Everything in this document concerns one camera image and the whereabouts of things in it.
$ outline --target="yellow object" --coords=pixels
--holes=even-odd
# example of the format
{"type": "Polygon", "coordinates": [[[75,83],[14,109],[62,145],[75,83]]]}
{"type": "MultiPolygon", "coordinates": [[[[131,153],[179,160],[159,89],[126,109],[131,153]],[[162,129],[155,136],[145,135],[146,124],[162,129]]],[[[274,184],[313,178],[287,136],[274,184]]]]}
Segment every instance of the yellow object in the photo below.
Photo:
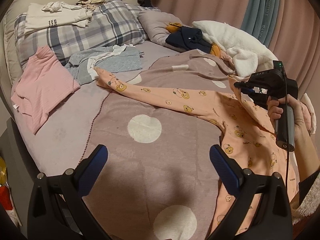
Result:
{"type": "Polygon", "coordinates": [[[220,58],[220,56],[221,56],[221,49],[220,49],[217,45],[212,44],[210,54],[211,54],[211,55],[215,55],[216,57],[220,58]]]}
{"type": "Polygon", "coordinates": [[[175,33],[182,25],[180,23],[169,23],[165,28],[169,33],[175,33]]]}
{"type": "Polygon", "coordinates": [[[4,160],[0,157],[0,184],[4,185],[7,181],[7,167],[4,160]]]}

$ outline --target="forearm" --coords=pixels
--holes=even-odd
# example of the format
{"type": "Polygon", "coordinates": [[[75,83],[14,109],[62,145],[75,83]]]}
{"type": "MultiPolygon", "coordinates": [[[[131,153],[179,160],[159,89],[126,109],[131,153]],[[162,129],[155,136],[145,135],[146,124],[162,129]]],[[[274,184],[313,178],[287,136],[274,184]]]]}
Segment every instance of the forearm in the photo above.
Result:
{"type": "Polygon", "coordinates": [[[300,181],[305,180],[320,167],[320,160],[313,146],[307,128],[304,126],[297,132],[295,140],[295,156],[297,160],[300,181]]]}

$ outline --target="blue gripper pad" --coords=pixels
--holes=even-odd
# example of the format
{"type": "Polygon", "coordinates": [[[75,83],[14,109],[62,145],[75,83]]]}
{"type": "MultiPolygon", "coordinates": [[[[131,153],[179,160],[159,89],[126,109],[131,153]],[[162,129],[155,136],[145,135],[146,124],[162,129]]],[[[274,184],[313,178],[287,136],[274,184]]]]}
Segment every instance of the blue gripper pad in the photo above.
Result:
{"type": "Polygon", "coordinates": [[[89,195],[107,159],[107,148],[104,145],[98,145],[91,155],[83,160],[86,166],[77,180],[77,191],[80,197],[89,195]]]}
{"type": "Polygon", "coordinates": [[[241,167],[217,144],[210,148],[209,157],[228,193],[237,197],[244,179],[241,167]]]}

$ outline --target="plaid pillow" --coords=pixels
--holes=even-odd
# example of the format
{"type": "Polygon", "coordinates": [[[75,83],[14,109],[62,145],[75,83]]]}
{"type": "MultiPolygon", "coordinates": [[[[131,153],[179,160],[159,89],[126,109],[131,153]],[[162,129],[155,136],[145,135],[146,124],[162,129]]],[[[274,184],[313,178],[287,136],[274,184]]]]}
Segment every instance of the plaid pillow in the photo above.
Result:
{"type": "Polygon", "coordinates": [[[81,50],[143,41],[140,30],[122,0],[110,0],[93,12],[87,28],[64,25],[23,35],[26,14],[17,17],[14,30],[18,59],[23,66],[38,47],[49,45],[62,65],[81,50]]]}
{"type": "Polygon", "coordinates": [[[142,24],[141,22],[139,21],[138,19],[138,15],[141,11],[146,11],[146,10],[149,10],[149,11],[156,11],[156,12],[161,12],[161,10],[159,10],[158,8],[156,7],[142,7],[142,6],[136,6],[136,5],[132,5],[132,4],[128,4],[126,3],[125,4],[128,8],[128,10],[132,13],[132,16],[133,16],[133,19],[135,21],[135,23],[137,24],[137,27],[138,27],[138,30],[141,32],[142,34],[142,38],[144,40],[148,40],[149,37],[148,37],[148,34],[146,33],[146,31],[144,30],[144,28],[142,27],[142,24]]]}

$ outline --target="black cable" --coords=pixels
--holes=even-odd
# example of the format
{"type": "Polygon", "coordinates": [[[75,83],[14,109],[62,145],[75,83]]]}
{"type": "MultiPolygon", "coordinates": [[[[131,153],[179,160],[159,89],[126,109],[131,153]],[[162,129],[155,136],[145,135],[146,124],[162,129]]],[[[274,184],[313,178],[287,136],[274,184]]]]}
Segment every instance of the black cable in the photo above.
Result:
{"type": "Polygon", "coordinates": [[[289,172],[289,125],[288,125],[288,92],[287,92],[287,80],[286,76],[284,76],[284,85],[285,85],[285,119],[287,126],[287,169],[285,172],[285,188],[288,192],[288,172],[289,172]]]}

